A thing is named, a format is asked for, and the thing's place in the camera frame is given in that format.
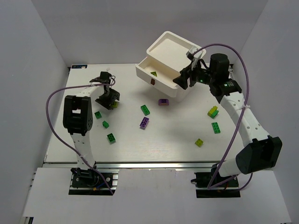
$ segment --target wire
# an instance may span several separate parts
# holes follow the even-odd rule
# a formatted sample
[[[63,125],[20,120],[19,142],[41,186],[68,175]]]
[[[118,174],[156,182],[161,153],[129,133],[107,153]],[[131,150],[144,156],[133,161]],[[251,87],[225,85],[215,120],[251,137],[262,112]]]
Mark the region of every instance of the wire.
[[[210,69],[209,67],[207,67],[207,65],[206,65],[206,63],[205,63],[205,61],[204,61],[204,59],[201,58],[201,59],[199,59],[198,61],[201,62],[207,70]]]
[[[88,185],[88,184],[87,184],[87,186],[88,186],[88,187],[94,187],[95,185],[97,185],[98,182],[99,182],[99,176],[98,176],[98,180],[96,181],[96,183],[95,183],[94,185]]]
[[[110,85],[113,86],[115,84],[115,79],[113,78],[113,82],[111,84],[93,84],[92,86],[101,86],[101,85]],[[91,85],[78,85],[78,86],[70,86],[70,87],[64,87],[61,89],[58,89],[54,92],[52,92],[46,102],[46,116],[47,116],[47,121],[48,124],[50,126],[51,131],[53,132],[53,134],[55,135],[56,138],[58,138],[59,141],[61,141],[63,144],[65,144],[68,148],[70,148],[71,150],[73,150],[78,156],[80,156],[80,158],[82,159],[82,161],[85,163],[86,166],[88,166],[91,170],[93,170],[94,172],[96,172],[98,175],[100,175],[100,177],[103,179],[104,183],[106,184],[106,186],[108,187],[109,191],[111,192],[111,194],[113,195],[113,191],[111,190],[111,188],[109,187],[107,181],[105,180],[103,174],[101,174],[97,169],[93,168],[91,165],[88,164],[88,162],[86,161],[86,159],[82,156],[82,154],[76,150],[74,147],[72,147],[71,145],[69,145],[68,143],[66,143],[62,138],[59,137],[59,135],[55,132],[54,127],[51,123],[50,120],[50,116],[49,116],[49,102],[50,99],[52,98],[52,96],[60,91],[63,90],[68,90],[68,89],[76,89],[76,88],[84,88],[84,87],[90,87]]]
[[[99,186],[95,187],[96,189],[100,188],[101,186],[103,186],[105,183],[101,183]]]
[[[244,105],[247,105],[248,97],[249,97],[249,77],[248,77],[248,72],[247,72],[245,63],[244,63],[244,61],[243,61],[241,55],[240,55],[234,48],[232,48],[232,47],[230,47],[230,46],[228,46],[228,45],[226,45],[226,44],[222,44],[222,43],[211,43],[211,44],[206,45],[206,46],[204,46],[204,47],[198,49],[197,51],[195,51],[195,52],[193,53],[193,56],[194,56],[196,53],[198,53],[199,51],[201,51],[201,50],[203,50],[203,49],[205,49],[205,48],[211,47],[211,46],[222,46],[222,47],[225,47],[225,48],[229,48],[229,49],[231,49],[233,52],[235,52],[235,54],[236,54],[236,55],[238,56],[238,58],[240,59],[241,64],[242,64],[242,66],[243,66],[243,68],[244,68],[245,77],[246,77],[246,96],[245,96],[245,100],[244,100]],[[207,189],[208,189],[208,190],[210,190],[210,189],[212,189],[212,188],[215,188],[215,187],[217,187],[217,186],[219,186],[219,185],[221,185],[221,184],[224,184],[225,182],[228,182],[228,181],[230,181],[230,180],[232,179],[232,178],[228,178],[227,180],[225,180],[225,181],[223,181],[223,182],[220,182],[220,183],[217,183],[217,184],[211,186],[212,183],[213,183],[213,181],[215,180],[215,178],[216,178],[216,176],[217,176],[217,174],[218,174],[218,172],[219,172],[219,169],[220,169],[220,167],[222,166],[222,164],[223,164],[223,162],[224,162],[226,156],[228,155],[228,152],[230,151],[230,148],[231,148],[232,145],[233,145],[233,142],[234,142],[234,140],[235,140],[235,137],[236,137],[236,135],[237,135],[237,133],[238,133],[238,130],[239,130],[239,127],[240,127],[240,125],[241,125],[241,120],[242,120],[242,118],[243,118],[244,112],[245,112],[245,107],[242,108],[240,117],[239,117],[238,122],[237,122],[237,124],[236,124],[236,126],[235,126],[235,131],[234,131],[234,134],[233,134],[233,136],[232,136],[232,139],[230,140],[229,145],[228,145],[228,147],[227,147],[227,149],[226,149],[226,151],[225,151],[225,153],[224,153],[222,159],[220,160],[220,162],[219,162],[219,164],[218,164],[218,166],[217,166],[217,168],[216,168],[216,170],[215,170],[215,172],[214,172],[214,174],[213,174],[213,176],[212,176],[212,179],[210,180],[210,182],[209,182],[209,184],[208,184],[208,186],[207,186]],[[244,185],[244,186],[241,187],[240,189],[244,189],[244,188],[249,184],[250,181],[251,181],[251,178],[249,178],[248,183],[246,183],[246,185]]]
[[[227,184],[226,184],[226,186],[225,186],[225,188],[223,190],[226,190],[226,188],[228,188],[228,182],[227,182]]]
[[[240,190],[243,190],[245,187],[247,187],[247,185],[249,184],[249,182],[251,181],[251,179],[252,179],[252,176],[253,176],[253,173],[251,173],[250,174],[250,177],[249,177],[249,179],[248,179],[248,181],[247,181],[247,183],[243,186],[243,187],[241,187],[241,188],[239,188],[238,190],[236,190],[236,191],[240,191]]]

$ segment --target robotic arm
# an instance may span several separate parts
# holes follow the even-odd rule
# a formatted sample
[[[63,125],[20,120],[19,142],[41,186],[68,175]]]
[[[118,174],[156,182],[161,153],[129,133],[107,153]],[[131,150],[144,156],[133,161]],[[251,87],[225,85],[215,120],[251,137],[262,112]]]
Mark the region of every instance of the robotic arm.
[[[82,160],[84,158],[89,165],[96,168],[89,138],[89,131],[93,126],[92,102],[96,101],[109,110],[113,109],[111,104],[120,99],[120,94],[108,86],[111,81],[110,73],[101,72],[100,76],[90,83],[107,85],[90,86],[76,96],[68,95],[64,99],[63,125],[71,135],[75,149],[81,154],[77,155],[77,168],[72,168],[71,171],[87,186],[97,183],[99,178]]]
[[[214,184],[219,183],[227,176],[250,174],[259,170],[272,168],[278,159],[282,142],[279,137],[271,137],[259,124],[252,111],[244,105],[244,95],[238,83],[229,78],[229,60],[224,54],[213,54],[208,68],[202,59],[201,53],[193,55],[194,48],[190,49],[187,57],[192,61],[180,71],[180,76],[173,82],[183,89],[193,87],[195,83],[207,84],[210,92],[218,103],[229,113],[234,124],[241,115],[241,109],[246,107],[239,127],[244,149],[234,159],[225,161],[219,169]],[[214,174],[218,164],[212,167]]]

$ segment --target white tray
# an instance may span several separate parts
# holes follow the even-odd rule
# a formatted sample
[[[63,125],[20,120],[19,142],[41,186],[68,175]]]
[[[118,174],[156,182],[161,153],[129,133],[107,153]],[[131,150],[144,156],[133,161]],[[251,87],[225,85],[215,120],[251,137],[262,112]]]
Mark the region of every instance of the white tray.
[[[184,90],[172,80],[190,64],[191,61],[187,58],[186,53],[192,46],[200,48],[172,32],[164,32],[147,49],[148,56],[136,65],[137,76],[176,101],[183,100],[191,88]],[[153,71],[157,73],[157,77],[151,74]]]

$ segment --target white platform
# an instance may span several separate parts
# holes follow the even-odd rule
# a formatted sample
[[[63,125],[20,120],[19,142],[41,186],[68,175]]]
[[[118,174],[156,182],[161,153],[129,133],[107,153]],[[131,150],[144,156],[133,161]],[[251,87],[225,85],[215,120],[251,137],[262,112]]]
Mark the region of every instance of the white platform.
[[[163,93],[152,88],[136,76],[134,64],[88,65],[86,69],[71,69],[67,86],[89,84],[92,78],[106,71],[116,76],[113,89],[120,94],[118,108],[108,111],[93,103],[93,112],[100,111],[103,118],[94,116],[91,129],[93,156],[97,162],[145,162],[145,161],[219,161],[232,137],[235,125],[226,111],[218,104],[209,91],[209,87],[196,84],[189,95],[176,103],[171,98],[169,106],[159,106]],[[66,95],[76,95],[80,89],[67,90]],[[144,117],[140,106],[146,105],[150,111],[149,124],[145,130],[139,128]],[[207,112],[214,106],[219,107],[215,119]],[[67,130],[62,124],[63,103],[60,106],[55,130],[72,144]],[[102,121],[110,127],[105,130]],[[214,134],[212,122],[218,122],[221,133]],[[107,140],[107,134],[113,133],[116,143]],[[194,143],[200,138],[202,147]],[[234,157],[243,149],[240,135],[237,135],[228,158]],[[48,147],[46,162],[77,162],[74,152],[65,147],[52,135]]]
[[[33,224],[280,224],[290,222],[272,171],[241,198],[196,198],[192,170],[121,170],[114,196],[69,196],[68,168],[39,168],[24,216]],[[240,185],[248,175],[239,177]]]

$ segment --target lego brick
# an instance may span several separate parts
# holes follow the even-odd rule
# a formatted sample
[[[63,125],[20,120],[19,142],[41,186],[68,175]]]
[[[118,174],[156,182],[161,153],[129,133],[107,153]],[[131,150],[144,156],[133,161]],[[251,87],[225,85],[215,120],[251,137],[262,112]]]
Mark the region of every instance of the lego brick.
[[[219,128],[217,122],[212,123],[212,127],[213,127],[213,130],[214,130],[215,134],[219,134],[220,133],[220,128]]]
[[[158,104],[159,104],[160,106],[163,106],[163,105],[169,105],[169,100],[168,100],[168,99],[159,99]]]
[[[207,113],[209,116],[211,116],[216,110],[218,109],[217,106],[213,106],[211,110]]]
[[[144,117],[142,122],[140,123],[140,128],[144,130],[146,128],[146,126],[148,125],[149,120],[150,119]]]
[[[109,127],[108,122],[106,122],[105,120],[103,121],[102,125],[103,125],[104,128],[108,128]]]
[[[118,102],[114,101],[110,106],[116,108],[118,106]]]
[[[145,116],[150,114],[150,111],[148,110],[148,108],[146,107],[146,105],[143,105],[140,107],[142,112],[144,113]]]
[[[203,142],[201,139],[197,139],[197,141],[195,142],[195,144],[196,144],[198,147],[201,147],[203,143],[204,143],[204,142]]]
[[[157,73],[155,71],[152,71],[151,74],[157,77]]]
[[[108,137],[108,140],[109,140],[110,143],[114,143],[115,142],[115,137],[113,136],[112,133],[108,134],[107,137]]]
[[[218,112],[219,112],[218,110],[214,111],[214,113],[212,113],[210,117],[214,119],[214,117],[218,114]]]
[[[102,115],[101,115],[101,113],[98,111],[98,112],[96,112],[96,113],[94,113],[94,115],[95,115],[95,117],[97,118],[97,119],[100,119],[101,117],[102,117]]]

